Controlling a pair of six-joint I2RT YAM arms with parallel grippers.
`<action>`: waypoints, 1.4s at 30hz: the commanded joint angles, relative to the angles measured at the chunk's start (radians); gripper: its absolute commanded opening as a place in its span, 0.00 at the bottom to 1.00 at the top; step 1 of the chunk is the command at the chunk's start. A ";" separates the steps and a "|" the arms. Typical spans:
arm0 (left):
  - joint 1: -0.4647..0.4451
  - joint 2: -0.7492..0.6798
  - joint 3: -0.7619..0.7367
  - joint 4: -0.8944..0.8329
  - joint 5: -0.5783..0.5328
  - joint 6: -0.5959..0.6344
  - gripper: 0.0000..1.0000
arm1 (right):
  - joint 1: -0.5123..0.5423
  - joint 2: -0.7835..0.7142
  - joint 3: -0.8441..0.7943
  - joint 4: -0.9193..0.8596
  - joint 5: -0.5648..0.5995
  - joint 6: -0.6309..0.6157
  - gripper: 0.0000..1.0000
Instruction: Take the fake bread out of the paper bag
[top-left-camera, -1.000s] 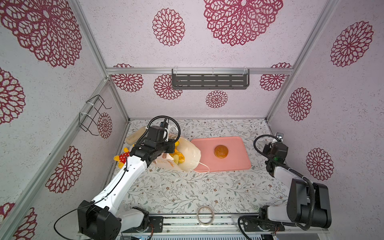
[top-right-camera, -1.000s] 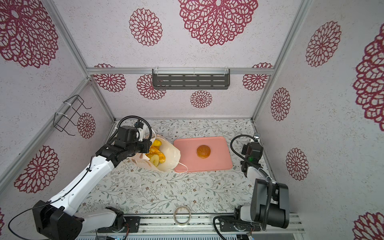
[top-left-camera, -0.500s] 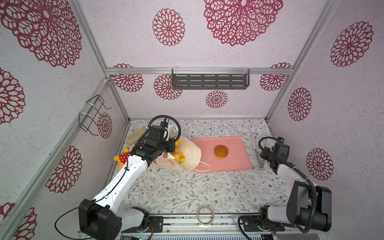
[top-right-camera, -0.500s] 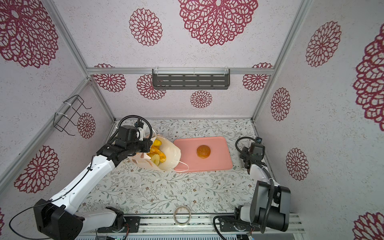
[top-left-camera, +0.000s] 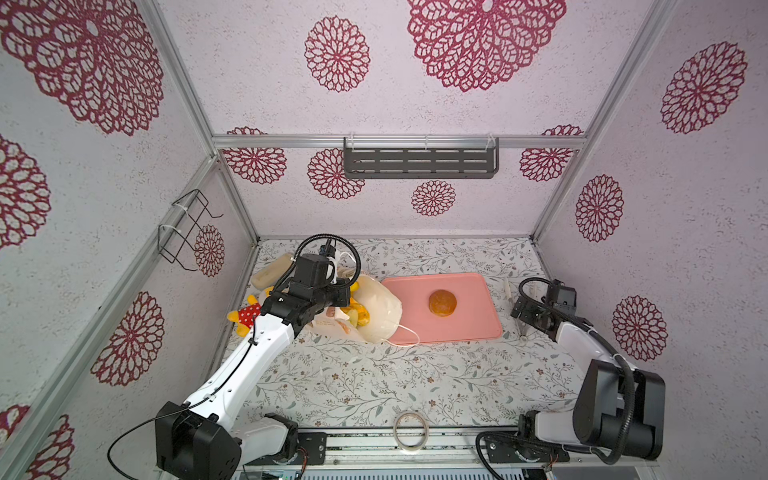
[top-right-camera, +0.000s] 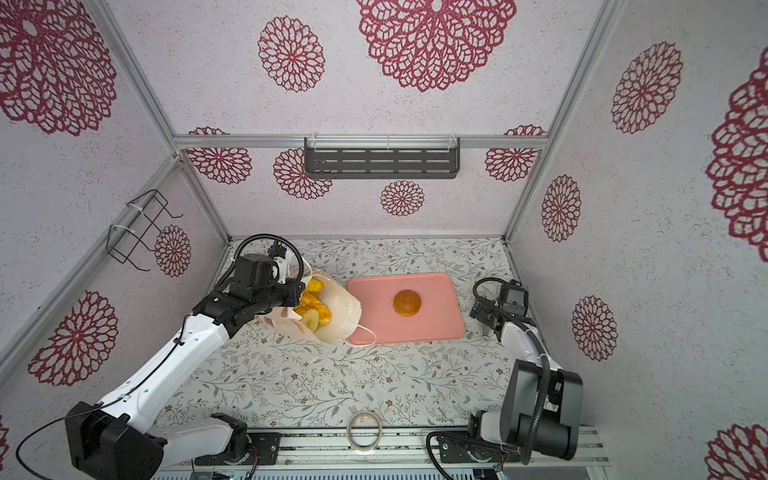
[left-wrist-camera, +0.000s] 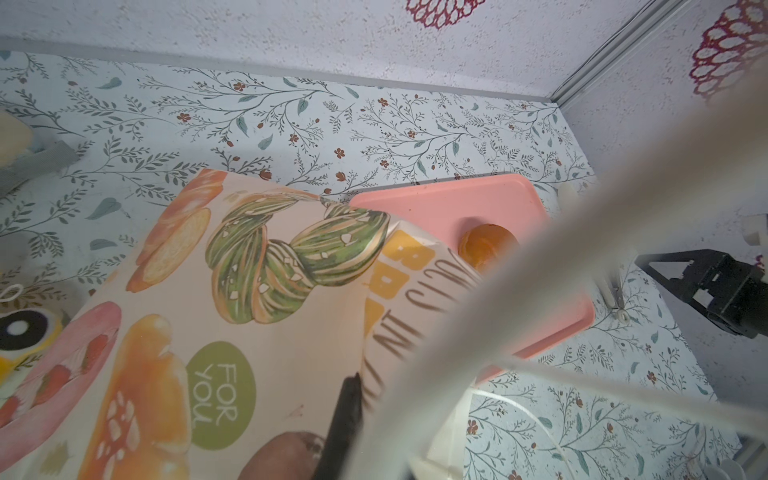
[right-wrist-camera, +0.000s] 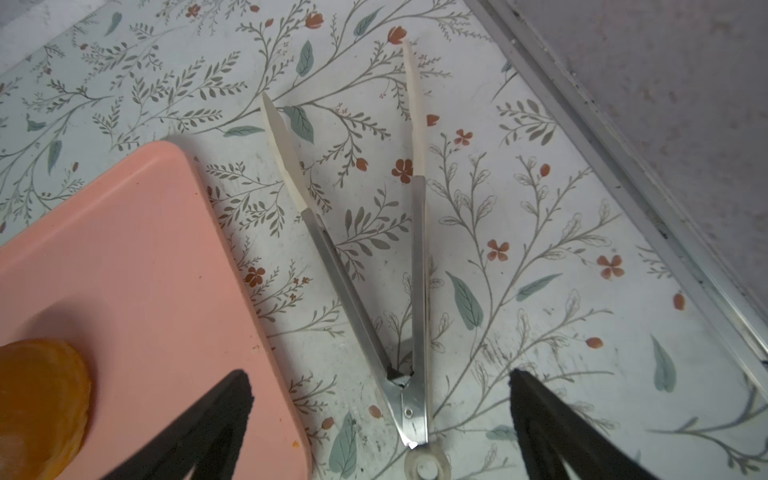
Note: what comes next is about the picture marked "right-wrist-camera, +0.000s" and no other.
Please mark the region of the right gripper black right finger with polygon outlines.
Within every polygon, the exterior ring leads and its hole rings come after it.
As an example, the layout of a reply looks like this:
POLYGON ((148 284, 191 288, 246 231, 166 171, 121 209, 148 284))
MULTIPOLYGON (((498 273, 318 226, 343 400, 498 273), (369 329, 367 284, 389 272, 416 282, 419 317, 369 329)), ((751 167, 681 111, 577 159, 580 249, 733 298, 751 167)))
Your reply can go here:
POLYGON ((647 479, 655 476, 615 447, 540 380, 515 369, 510 412, 530 479, 647 479))

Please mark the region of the round orange fake bun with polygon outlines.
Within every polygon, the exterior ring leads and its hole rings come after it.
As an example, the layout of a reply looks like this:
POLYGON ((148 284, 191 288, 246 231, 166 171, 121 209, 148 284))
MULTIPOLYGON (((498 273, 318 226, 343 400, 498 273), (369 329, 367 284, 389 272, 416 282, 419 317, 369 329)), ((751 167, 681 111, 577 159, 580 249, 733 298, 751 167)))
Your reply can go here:
POLYGON ((54 479, 78 454, 91 378, 82 356, 57 339, 1 347, 1 477, 54 479))

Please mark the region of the steel tongs cream tips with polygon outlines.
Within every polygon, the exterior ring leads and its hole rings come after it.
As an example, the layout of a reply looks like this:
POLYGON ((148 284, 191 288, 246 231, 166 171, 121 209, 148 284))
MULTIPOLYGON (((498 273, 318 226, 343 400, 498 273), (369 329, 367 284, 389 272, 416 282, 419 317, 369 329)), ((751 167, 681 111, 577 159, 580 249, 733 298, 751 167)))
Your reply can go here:
POLYGON ((438 479, 452 477, 451 465, 440 445, 430 439, 432 401, 430 393, 430 271, 426 203, 427 114, 416 56, 408 41, 402 43, 408 108, 412 123, 412 372, 408 375, 392 365, 321 217, 311 206, 304 186, 298 156, 288 129, 265 93, 261 95, 265 130, 275 152, 276 164, 289 195, 319 253, 339 297, 373 378, 387 402, 401 443, 406 447, 404 472, 419 479, 419 468, 429 463, 438 479))

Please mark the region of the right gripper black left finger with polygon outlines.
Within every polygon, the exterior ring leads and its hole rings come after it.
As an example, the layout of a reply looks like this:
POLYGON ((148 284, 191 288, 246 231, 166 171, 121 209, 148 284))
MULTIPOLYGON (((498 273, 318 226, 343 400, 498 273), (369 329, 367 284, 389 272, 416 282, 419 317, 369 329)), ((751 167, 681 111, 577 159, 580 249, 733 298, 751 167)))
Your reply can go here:
POLYGON ((254 397, 233 370, 107 479, 231 479, 254 397))

